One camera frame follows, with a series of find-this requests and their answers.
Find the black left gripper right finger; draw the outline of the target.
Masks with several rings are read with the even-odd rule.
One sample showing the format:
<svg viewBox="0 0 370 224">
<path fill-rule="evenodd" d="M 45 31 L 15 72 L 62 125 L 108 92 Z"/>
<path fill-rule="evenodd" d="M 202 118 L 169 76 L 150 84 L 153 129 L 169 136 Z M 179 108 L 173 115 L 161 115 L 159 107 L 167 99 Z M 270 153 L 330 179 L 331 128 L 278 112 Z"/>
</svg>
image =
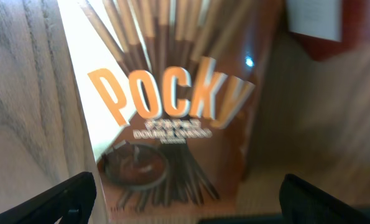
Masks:
<svg viewBox="0 0 370 224">
<path fill-rule="evenodd" d="M 279 190 L 285 223 L 289 224 L 370 224 L 370 217 L 316 186 L 287 174 Z"/>
</svg>

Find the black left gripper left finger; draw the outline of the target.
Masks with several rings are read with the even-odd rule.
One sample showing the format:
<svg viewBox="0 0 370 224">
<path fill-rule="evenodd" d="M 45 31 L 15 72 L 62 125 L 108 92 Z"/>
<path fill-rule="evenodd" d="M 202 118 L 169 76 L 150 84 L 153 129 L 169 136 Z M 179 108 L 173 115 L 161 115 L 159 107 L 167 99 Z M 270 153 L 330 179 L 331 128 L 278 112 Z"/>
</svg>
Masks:
<svg viewBox="0 0 370 224">
<path fill-rule="evenodd" d="M 96 194 L 93 174 L 81 172 L 0 213 L 0 224 L 87 224 Z"/>
</svg>

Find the brown Pocky box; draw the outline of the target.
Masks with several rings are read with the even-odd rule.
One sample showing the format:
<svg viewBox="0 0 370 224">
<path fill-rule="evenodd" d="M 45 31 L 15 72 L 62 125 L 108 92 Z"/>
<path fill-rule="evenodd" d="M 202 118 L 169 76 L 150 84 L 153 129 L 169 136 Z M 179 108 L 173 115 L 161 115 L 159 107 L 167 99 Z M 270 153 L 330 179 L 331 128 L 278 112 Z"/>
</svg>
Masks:
<svg viewBox="0 0 370 224">
<path fill-rule="evenodd" d="M 236 209 L 277 0 L 63 0 L 110 223 Z"/>
</svg>

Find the red Hello Panda box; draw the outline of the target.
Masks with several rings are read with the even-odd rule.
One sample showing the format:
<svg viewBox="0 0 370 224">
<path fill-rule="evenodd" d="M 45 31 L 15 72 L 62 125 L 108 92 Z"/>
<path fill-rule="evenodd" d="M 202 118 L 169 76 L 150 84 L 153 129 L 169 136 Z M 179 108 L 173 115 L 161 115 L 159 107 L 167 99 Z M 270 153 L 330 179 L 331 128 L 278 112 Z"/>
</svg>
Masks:
<svg viewBox="0 0 370 224">
<path fill-rule="evenodd" d="M 286 0 L 289 32 L 316 61 L 370 43 L 370 0 Z"/>
</svg>

